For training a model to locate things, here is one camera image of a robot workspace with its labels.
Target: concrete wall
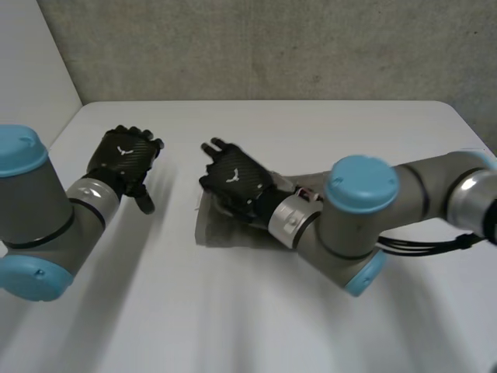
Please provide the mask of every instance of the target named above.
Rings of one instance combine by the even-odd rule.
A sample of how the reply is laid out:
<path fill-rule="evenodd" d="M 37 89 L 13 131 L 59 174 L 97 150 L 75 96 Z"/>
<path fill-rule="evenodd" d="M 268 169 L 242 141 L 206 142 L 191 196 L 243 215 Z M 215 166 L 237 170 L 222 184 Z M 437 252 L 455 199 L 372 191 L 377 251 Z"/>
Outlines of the concrete wall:
<path fill-rule="evenodd" d="M 497 150 L 496 0 L 38 0 L 84 103 L 436 99 Z"/>

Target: white table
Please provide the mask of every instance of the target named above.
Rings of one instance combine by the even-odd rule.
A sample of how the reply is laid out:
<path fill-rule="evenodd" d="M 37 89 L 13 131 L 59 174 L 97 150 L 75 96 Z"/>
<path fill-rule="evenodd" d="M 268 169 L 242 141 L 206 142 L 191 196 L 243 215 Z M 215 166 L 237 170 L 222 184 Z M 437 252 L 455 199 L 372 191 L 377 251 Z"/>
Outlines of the white table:
<path fill-rule="evenodd" d="M 203 141 L 219 136 L 282 174 L 356 153 L 391 164 L 485 148 L 437 102 L 134 102 L 85 106 L 50 156 L 69 187 L 103 133 L 148 128 L 165 150 L 149 174 L 158 208 L 126 200 L 56 302 L 0 293 L 0 371 L 487 372 L 497 361 L 497 249 L 390 257 L 351 298 L 291 253 L 208 249 L 193 236 Z M 396 230 L 453 238 L 429 221 Z"/>

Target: black cable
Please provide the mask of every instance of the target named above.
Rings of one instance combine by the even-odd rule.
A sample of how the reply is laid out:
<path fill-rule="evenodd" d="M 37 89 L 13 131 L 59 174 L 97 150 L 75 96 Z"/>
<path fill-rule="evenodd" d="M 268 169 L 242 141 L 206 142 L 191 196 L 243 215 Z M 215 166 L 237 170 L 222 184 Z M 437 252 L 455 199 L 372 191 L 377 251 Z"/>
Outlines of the black cable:
<path fill-rule="evenodd" d="M 440 242 L 416 242 L 405 241 L 399 239 L 389 239 L 387 237 L 379 237 L 378 243 L 386 246 L 389 249 L 383 249 L 387 254 L 396 256 L 432 256 L 437 254 L 448 253 L 450 251 L 459 249 L 469 249 L 474 244 L 483 241 L 484 239 L 471 234 L 463 234 L 456 237 L 453 241 L 440 241 Z"/>

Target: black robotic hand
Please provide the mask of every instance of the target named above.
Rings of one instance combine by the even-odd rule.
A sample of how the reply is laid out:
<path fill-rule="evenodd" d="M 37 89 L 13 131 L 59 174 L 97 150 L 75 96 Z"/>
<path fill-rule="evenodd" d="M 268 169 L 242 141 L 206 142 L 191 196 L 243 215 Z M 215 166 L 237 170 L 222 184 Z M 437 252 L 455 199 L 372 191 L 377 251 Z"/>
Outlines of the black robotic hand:
<path fill-rule="evenodd" d="M 219 150 L 202 144 L 202 149 L 214 162 L 207 165 L 207 175 L 200 178 L 200 185 L 212 193 L 234 218 L 253 222 L 258 217 L 254 210 L 255 202 L 262 192 L 275 187 L 273 178 L 237 145 L 226 144 L 219 138 L 210 142 Z"/>
<path fill-rule="evenodd" d="M 85 177 L 102 180 L 118 197 L 122 194 L 136 200 L 145 214 L 155 210 L 154 203 L 143 184 L 152 163 L 164 148 L 161 139 L 153 140 L 149 131 L 124 126 L 107 131 L 90 159 Z"/>

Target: fabric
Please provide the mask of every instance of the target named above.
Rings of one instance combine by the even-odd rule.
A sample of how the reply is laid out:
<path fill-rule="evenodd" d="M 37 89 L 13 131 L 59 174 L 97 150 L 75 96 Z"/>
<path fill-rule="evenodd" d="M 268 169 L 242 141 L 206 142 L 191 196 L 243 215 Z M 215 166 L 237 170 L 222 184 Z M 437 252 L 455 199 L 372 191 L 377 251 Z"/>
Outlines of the fabric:
<path fill-rule="evenodd" d="M 329 172 L 299 176 L 280 176 L 273 173 L 276 185 L 283 190 L 294 190 L 296 185 L 322 193 Z M 245 225 L 222 214 L 215 207 L 215 201 L 208 193 L 203 193 L 196 218 L 195 240 L 197 245 L 206 247 L 250 247 L 253 249 L 285 249 L 281 242 L 273 238 L 265 229 Z"/>

